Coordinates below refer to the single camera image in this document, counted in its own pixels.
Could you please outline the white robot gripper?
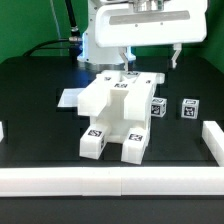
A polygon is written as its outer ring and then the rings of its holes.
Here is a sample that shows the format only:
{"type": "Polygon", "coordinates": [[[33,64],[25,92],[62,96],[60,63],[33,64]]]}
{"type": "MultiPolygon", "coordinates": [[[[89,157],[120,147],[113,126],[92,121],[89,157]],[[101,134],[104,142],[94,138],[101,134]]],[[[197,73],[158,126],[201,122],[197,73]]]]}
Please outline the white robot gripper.
{"type": "Polygon", "coordinates": [[[162,10],[135,12],[132,3],[107,4],[95,19],[95,41],[100,47],[120,47],[124,70],[129,71],[128,46],[174,44],[173,68],[181,43],[202,42],[207,35],[208,0],[168,0],[162,10]]]}

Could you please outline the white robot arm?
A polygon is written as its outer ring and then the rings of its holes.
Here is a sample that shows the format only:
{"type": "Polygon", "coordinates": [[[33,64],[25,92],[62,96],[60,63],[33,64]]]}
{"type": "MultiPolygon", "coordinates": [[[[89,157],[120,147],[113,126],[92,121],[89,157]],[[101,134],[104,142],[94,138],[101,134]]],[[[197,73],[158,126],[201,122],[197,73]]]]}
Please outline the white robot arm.
{"type": "Polygon", "coordinates": [[[207,35],[209,0],[87,0],[88,27],[82,35],[78,61],[96,67],[114,67],[136,59],[133,47],[171,45],[171,66],[185,43],[207,35]]]}

